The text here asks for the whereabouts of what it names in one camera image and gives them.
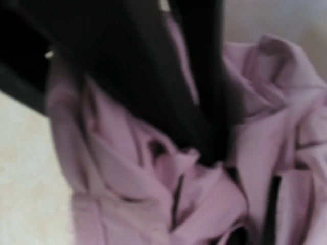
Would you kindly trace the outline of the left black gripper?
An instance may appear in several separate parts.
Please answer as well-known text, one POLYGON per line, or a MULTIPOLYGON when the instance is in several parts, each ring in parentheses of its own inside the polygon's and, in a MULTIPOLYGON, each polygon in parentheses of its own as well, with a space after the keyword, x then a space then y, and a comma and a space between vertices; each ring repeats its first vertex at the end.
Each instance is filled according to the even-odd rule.
POLYGON ((1 91, 44 114, 47 52, 78 57, 106 13, 107 1, 1 1, 1 91))

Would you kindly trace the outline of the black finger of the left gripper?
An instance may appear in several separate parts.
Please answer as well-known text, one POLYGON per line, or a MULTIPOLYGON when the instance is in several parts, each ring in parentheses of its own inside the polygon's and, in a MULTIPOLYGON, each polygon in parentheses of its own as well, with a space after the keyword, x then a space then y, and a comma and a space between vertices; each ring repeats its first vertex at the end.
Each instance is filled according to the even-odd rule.
POLYGON ((176 1, 107 1, 104 22, 75 59, 133 113, 180 147, 195 147, 204 163, 220 158, 219 124, 199 107, 176 1))
POLYGON ((232 101, 230 73, 223 61, 224 1, 176 1, 189 52, 199 107, 212 124, 243 124, 232 101))

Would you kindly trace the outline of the pink and black folding umbrella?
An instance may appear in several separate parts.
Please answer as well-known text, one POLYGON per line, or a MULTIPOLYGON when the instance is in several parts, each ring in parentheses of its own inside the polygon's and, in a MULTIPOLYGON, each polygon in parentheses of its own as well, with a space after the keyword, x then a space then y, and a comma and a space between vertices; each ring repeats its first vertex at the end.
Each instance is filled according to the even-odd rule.
POLYGON ((277 36, 227 42, 223 60, 231 147, 207 168, 54 55, 46 107, 75 244, 326 244, 326 82, 277 36))

